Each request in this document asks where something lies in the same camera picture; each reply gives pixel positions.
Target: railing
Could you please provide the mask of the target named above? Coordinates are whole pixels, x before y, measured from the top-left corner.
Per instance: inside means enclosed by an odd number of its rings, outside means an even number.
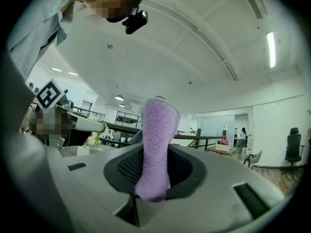
[[[180,131],[180,130],[177,130],[177,134],[182,134],[182,133],[187,133],[185,131]]]
[[[75,106],[73,107],[73,112],[77,112],[77,113],[79,113],[85,117],[94,117],[98,120],[104,120],[104,118],[105,118],[105,114],[98,113],[95,111],[85,110],[85,109],[75,107]]]
[[[120,131],[120,132],[125,132],[125,133],[132,133],[132,134],[136,134],[138,133],[139,129],[135,129],[135,128],[130,128],[130,127],[125,127],[122,125],[117,125],[117,124],[113,124],[113,123],[107,123],[107,127],[111,130],[116,130],[116,131]],[[198,142],[200,140],[205,140],[205,145],[202,145],[202,147],[204,146],[204,150],[207,151],[207,147],[210,145],[214,145],[213,144],[208,144],[208,140],[216,140],[216,139],[222,139],[222,136],[200,136],[200,135],[181,135],[181,134],[176,134],[174,136],[174,139],[183,139],[183,140],[192,140],[192,144],[195,144],[194,146],[190,146],[192,148],[199,148],[201,145],[198,144]]]

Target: staircase railing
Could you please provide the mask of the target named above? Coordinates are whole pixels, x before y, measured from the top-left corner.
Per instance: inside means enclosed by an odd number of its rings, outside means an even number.
[[[104,120],[105,118],[105,114],[102,114],[102,113],[98,113],[98,112],[95,112],[95,111],[89,111],[89,110],[86,110],[86,109],[82,109],[82,108],[79,108],[79,107],[76,107],[74,106],[73,107],[73,112],[76,112],[76,113],[79,113],[85,117],[94,117],[98,120]]]

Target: chair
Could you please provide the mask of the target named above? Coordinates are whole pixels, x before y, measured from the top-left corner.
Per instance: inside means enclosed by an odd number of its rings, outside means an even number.
[[[294,170],[294,165],[296,162],[301,161],[301,155],[299,155],[300,149],[300,139],[301,134],[299,134],[298,128],[292,128],[290,134],[287,136],[287,147],[285,160],[291,163],[291,166],[287,168],[288,171],[292,172]]]
[[[245,164],[245,162],[248,162],[248,167],[250,167],[251,164],[253,165],[255,163],[258,163],[260,160],[261,154],[262,154],[262,150],[260,150],[258,154],[250,154],[246,156],[243,164]]]

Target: purple fuzzy sock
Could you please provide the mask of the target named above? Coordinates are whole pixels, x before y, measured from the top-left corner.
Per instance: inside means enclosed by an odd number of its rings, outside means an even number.
[[[146,101],[143,113],[144,158],[142,176],[136,194],[148,202],[165,200],[170,180],[167,171],[167,147],[180,121],[177,110],[163,99]]]

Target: ceiling light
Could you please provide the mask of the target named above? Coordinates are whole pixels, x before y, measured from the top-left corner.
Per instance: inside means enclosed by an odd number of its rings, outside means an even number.
[[[274,34],[270,32],[267,34],[269,52],[270,52],[270,68],[276,67],[276,45],[274,41]]]
[[[115,99],[120,100],[120,101],[123,101],[123,100],[124,100],[122,95],[117,95],[117,96],[115,96]]]

